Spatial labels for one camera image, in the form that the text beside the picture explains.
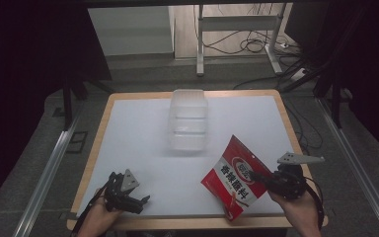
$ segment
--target gray floor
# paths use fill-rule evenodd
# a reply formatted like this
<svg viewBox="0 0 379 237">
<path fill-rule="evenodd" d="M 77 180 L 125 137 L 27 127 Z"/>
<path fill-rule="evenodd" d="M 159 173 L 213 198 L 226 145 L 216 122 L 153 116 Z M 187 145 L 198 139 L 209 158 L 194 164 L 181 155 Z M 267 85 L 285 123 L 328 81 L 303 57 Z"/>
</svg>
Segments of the gray floor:
<svg viewBox="0 0 379 237">
<path fill-rule="evenodd" d="M 238 89 L 272 89 L 277 84 L 276 79 L 260 79 L 273 76 L 265 57 L 207 60 L 205 75 L 201 78 L 195 75 L 194 60 L 177 61 L 168 56 L 110 58 L 109 65 L 113 81 L 105 83 L 118 92 L 173 91 L 179 88 L 232 90 L 239 83 L 254 79 L 259 80 Z M 87 88 L 89 98 L 75 129 L 78 135 L 87 132 L 84 146 L 81 149 L 80 144 L 71 143 L 67 148 L 31 236 L 69 234 L 66 218 L 71 215 L 69 211 L 109 96 L 92 85 L 87 84 Z M 308 144 L 310 154 L 323 155 L 327 159 L 324 164 L 310 166 L 325 196 L 329 224 L 323 228 L 323 234 L 379 236 L 377 216 L 312 96 L 312 88 L 313 82 L 310 82 L 282 96 L 287 108 L 293 112 L 289 115 L 295 130 L 303 130 L 305 138 L 301 142 Z M 63 117 L 54 114 L 57 108 L 62 108 L 61 92 L 47 98 L 44 115 L 34 136 L 0 190 L 0 236 L 14 233 L 57 142 L 64 122 Z M 341 105 L 341 122 L 342 130 L 379 191 L 378 142 L 348 110 L 347 104 Z M 294 230 L 288 235 L 297 236 Z"/>
</svg>

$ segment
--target red snack bag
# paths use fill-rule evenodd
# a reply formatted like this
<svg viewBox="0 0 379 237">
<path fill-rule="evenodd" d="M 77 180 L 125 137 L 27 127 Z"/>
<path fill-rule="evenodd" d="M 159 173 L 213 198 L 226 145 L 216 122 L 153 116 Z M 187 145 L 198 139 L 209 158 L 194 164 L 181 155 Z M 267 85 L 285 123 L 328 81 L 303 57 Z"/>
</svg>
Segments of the red snack bag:
<svg viewBox="0 0 379 237">
<path fill-rule="evenodd" d="M 233 135 L 220 160 L 201 181 L 223 202 L 229 220 L 266 192 L 262 183 L 251 181 L 249 171 L 271 176 L 266 165 Z"/>
</svg>

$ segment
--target human hand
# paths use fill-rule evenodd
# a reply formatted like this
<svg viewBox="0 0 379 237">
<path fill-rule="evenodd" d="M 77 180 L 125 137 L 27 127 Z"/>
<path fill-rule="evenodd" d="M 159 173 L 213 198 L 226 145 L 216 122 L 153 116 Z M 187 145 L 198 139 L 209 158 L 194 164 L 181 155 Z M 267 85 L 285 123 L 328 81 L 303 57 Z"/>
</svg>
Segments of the human hand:
<svg viewBox="0 0 379 237">
<path fill-rule="evenodd" d="M 82 227 L 79 229 L 78 237 L 97 237 L 107 232 L 122 214 L 122 210 L 107 211 L 104 193 L 94 202 Z"/>
<path fill-rule="evenodd" d="M 312 196 L 306 192 L 301 198 L 286 199 L 268 191 L 272 200 L 284 210 L 291 225 L 303 237 L 321 237 L 318 224 L 318 210 Z"/>
</svg>

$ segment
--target wall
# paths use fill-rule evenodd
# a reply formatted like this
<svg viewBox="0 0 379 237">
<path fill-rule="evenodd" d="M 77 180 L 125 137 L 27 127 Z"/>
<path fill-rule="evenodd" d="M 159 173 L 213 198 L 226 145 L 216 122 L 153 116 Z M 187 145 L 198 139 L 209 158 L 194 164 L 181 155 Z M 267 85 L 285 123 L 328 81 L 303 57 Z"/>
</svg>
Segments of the wall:
<svg viewBox="0 0 379 237">
<path fill-rule="evenodd" d="M 169 7 L 135 7 L 88 11 L 104 55 L 109 56 L 173 52 L 169 10 Z"/>
</svg>

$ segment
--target clear plastic container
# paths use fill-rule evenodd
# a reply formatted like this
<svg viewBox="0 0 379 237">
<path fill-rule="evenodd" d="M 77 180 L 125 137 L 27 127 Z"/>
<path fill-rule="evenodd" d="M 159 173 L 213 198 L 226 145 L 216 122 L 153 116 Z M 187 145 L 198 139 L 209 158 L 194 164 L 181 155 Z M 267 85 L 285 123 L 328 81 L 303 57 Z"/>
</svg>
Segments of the clear plastic container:
<svg viewBox="0 0 379 237">
<path fill-rule="evenodd" d="M 169 138 L 173 149 L 202 150 L 205 147 L 207 111 L 204 91 L 174 91 L 169 112 Z"/>
</svg>

